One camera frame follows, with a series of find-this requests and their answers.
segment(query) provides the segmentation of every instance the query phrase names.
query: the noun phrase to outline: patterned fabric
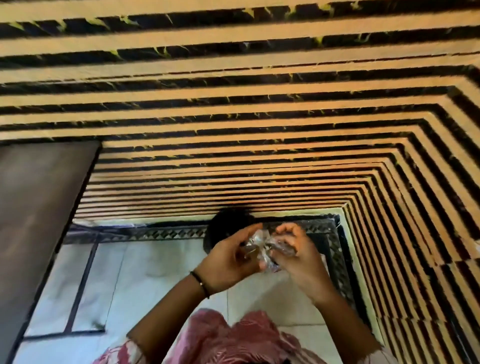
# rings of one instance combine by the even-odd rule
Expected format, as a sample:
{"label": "patterned fabric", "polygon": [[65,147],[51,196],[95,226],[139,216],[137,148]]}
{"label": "patterned fabric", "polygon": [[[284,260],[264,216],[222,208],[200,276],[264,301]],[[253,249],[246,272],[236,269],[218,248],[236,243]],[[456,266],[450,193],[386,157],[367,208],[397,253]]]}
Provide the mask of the patterned fabric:
{"label": "patterned fabric", "polygon": [[[246,314],[230,327],[214,310],[193,314],[164,364],[326,364],[301,347],[293,335],[278,331],[265,312]],[[93,364],[147,364],[140,348],[130,339],[106,350]],[[359,364],[397,364],[386,349]]]}

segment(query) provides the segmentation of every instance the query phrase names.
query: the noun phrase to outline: person's left arm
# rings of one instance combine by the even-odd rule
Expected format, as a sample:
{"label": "person's left arm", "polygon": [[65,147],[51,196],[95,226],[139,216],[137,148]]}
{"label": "person's left arm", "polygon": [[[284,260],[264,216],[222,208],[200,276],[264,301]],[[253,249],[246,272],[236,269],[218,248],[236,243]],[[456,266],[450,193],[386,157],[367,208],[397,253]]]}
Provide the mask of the person's left arm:
{"label": "person's left arm", "polygon": [[[222,240],[194,270],[210,295],[227,290],[260,270],[255,257],[245,260],[240,244],[261,228],[261,224],[251,225]],[[201,285],[189,274],[127,336],[140,348],[148,362],[161,363],[183,324],[204,298]]]}

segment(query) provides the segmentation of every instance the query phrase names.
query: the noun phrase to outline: person's left hand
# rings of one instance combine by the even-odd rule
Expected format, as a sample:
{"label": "person's left hand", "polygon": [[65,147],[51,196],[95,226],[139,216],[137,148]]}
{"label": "person's left hand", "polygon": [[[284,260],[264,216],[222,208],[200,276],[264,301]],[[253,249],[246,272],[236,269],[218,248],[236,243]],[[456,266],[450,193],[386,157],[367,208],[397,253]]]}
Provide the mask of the person's left hand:
{"label": "person's left hand", "polygon": [[247,241],[262,224],[254,224],[218,242],[195,269],[210,294],[222,292],[242,279],[260,271],[256,254],[245,258],[240,244]]}

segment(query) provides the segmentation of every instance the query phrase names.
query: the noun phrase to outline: bracelet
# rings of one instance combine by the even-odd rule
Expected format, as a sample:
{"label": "bracelet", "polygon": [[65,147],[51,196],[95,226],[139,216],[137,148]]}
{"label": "bracelet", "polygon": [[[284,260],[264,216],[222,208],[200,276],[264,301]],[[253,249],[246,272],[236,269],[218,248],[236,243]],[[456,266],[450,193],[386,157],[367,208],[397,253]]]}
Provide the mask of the bracelet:
{"label": "bracelet", "polygon": [[200,283],[200,286],[202,287],[202,289],[205,293],[205,297],[207,299],[210,299],[210,294],[208,293],[207,287],[205,287],[205,284],[203,283],[200,276],[197,273],[195,273],[193,270],[190,272],[190,274],[197,280],[198,283]]}

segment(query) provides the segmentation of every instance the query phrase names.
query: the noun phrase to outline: clear plastic wrapper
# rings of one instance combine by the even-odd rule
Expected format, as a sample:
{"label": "clear plastic wrapper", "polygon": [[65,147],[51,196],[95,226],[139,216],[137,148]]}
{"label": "clear plastic wrapper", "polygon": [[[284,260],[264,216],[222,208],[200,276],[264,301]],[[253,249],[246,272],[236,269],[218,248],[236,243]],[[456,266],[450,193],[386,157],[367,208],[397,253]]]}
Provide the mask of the clear plastic wrapper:
{"label": "clear plastic wrapper", "polygon": [[269,251],[277,249],[287,256],[294,256],[297,252],[287,243],[270,235],[268,230],[257,230],[245,244],[246,255],[257,253],[258,260],[266,263],[265,272],[278,272],[280,266],[270,257]]}

